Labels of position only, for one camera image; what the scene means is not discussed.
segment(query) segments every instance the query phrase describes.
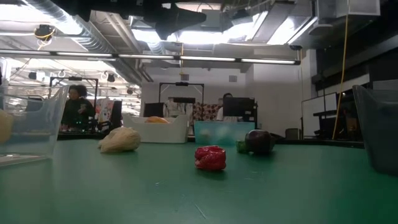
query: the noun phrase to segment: man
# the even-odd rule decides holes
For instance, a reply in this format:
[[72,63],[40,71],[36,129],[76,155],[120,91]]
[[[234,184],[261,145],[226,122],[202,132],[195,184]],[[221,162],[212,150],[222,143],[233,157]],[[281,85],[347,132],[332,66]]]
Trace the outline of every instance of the man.
[[[225,93],[223,96],[223,99],[227,97],[233,97],[232,94],[230,93]],[[238,117],[232,117],[232,116],[224,116],[224,110],[221,107],[218,112],[217,112],[217,121],[226,121],[226,122],[237,122]]]

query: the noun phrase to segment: desk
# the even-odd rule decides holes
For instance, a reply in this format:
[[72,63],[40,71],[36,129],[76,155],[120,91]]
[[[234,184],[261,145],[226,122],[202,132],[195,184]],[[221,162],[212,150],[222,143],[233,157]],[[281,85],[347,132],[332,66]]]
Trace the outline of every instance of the desk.
[[231,147],[211,173],[196,170],[194,144],[100,154],[97,143],[60,141],[52,161],[0,168],[0,223],[398,223],[398,178],[363,149]]

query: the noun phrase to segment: duct pipe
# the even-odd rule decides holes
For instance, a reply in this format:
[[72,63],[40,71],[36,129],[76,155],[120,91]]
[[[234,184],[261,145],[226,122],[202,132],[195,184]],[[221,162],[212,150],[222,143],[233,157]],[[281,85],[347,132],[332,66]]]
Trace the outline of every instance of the duct pipe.
[[[73,40],[93,53],[114,53],[115,50],[109,44],[96,27],[90,22],[84,22],[82,19],[66,13],[64,10],[56,6],[50,0],[21,0],[32,9],[40,11],[42,14],[49,16],[55,27],[64,34],[83,35],[85,38],[74,38]],[[141,84],[142,77],[134,71],[125,61],[117,59],[114,62],[107,62],[113,66],[118,73],[131,83]]]

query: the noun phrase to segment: white plastic bin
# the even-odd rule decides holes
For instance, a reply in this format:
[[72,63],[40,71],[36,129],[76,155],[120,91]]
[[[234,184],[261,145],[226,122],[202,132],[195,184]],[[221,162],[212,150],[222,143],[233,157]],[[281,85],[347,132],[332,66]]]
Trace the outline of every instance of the white plastic bin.
[[68,89],[0,86],[0,109],[13,120],[11,137],[0,142],[0,166],[52,156]]
[[146,119],[123,114],[123,125],[138,131],[141,142],[186,143],[188,138],[187,115],[165,118],[170,124],[145,123]]

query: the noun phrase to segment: teal container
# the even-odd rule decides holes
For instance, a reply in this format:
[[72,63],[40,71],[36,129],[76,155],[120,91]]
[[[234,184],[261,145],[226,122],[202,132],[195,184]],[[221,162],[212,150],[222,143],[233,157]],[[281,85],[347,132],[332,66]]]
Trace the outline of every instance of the teal container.
[[254,129],[253,122],[196,121],[195,142],[201,145],[234,146]]

